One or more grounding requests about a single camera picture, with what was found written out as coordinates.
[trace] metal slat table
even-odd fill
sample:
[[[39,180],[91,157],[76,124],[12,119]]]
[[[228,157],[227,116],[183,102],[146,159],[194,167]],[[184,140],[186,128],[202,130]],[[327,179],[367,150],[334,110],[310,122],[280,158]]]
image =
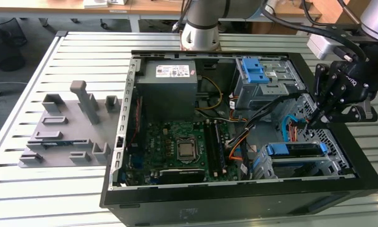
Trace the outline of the metal slat table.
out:
[[[224,51],[299,52],[315,70],[322,61],[307,41],[307,36],[294,35],[222,35]],[[87,90],[98,99],[108,95],[123,98],[131,50],[179,50],[179,36],[70,32],[55,38],[0,131],[0,227],[123,226],[114,214],[99,207],[104,166],[22,169],[18,163],[44,111],[46,94],[56,92],[64,100],[76,100],[71,82],[86,80]],[[378,97],[373,105],[378,111]],[[349,129],[378,173],[378,122],[353,123]],[[378,193],[349,200],[315,216],[203,225],[378,226]]]

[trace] sticker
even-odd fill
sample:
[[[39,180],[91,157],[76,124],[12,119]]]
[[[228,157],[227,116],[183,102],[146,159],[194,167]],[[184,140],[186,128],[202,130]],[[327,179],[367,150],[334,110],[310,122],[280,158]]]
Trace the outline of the sticker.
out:
[[[248,174],[248,167],[244,165],[244,163],[242,164],[242,170],[246,174]]]
[[[159,65],[156,77],[191,77],[190,65]]]
[[[126,10],[110,10],[110,13],[127,13],[128,11]]]
[[[274,72],[266,72],[266,75],[267,76],[272,76],[272,77],[278,77],[278,75],[276,75],[276,72],[274,71]]]
[[[58,143],[42,143],[46,146],[58,146]]]
[[[236,102],[235,101],[230,101],[230,108],[231,109],[236,109]]]
[[[258,151],[258,145],[251,146],[252,151]]]

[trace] gray carpet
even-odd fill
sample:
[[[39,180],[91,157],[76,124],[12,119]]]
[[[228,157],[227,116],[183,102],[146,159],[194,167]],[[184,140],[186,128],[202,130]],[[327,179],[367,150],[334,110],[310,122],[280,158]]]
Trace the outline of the gray carpet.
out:
[[[42,27],[38,18],[27,20],[18,19],[24,34],[28,39],[28,44],[22,47],[23,56],[27,65],[18,71],[3,72],[0,71],[0,82],[19,81],[28,82],[34,75],[36,67],[42,58],[48,50],[54,40],[56,31],[84,31],[84,32],[131,32],[131,24],[128,20],[106,19],[104,22],[110,26],[110,30],[104,30],[100,26],[99,19],[79,19],[80,23],[75,24],[70,19],[50,18],[50,27]],[[143,32],[162,32],[171,31],[170,26],[158,21],[140,21]],[[0,129],[12,111],[12,108],[19,100],[20,94],[24,90],[23,84],[0,84]]]

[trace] green motherboard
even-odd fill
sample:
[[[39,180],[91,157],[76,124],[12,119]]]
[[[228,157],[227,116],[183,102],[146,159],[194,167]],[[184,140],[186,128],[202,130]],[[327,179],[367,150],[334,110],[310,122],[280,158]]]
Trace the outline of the green motherboard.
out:
[[[146,129],[146,153],[140,184],[156,184],[151,179],[166,169],[204,169],[206,182],[238,180],[235,162],[226,163],[224,174],[216,176],[210,171],[208,144],[204,122],[150,123]],[[230,139],[227,123],[219,124],[222,144]]]

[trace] wastebasket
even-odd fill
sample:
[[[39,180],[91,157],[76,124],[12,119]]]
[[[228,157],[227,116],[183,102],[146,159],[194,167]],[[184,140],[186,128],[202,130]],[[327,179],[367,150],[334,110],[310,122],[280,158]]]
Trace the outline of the wastebasket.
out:
[[[3,71],[15,71],[26,65],[19,48],[6,41],[10,37],[10,32],[0,31],[0,69]]]
[[[20,47],[27,44],[28,40],[16,18],[8,19],[0,17],[0,30],[10,33],[8,40],[4,41],[11,45]]]

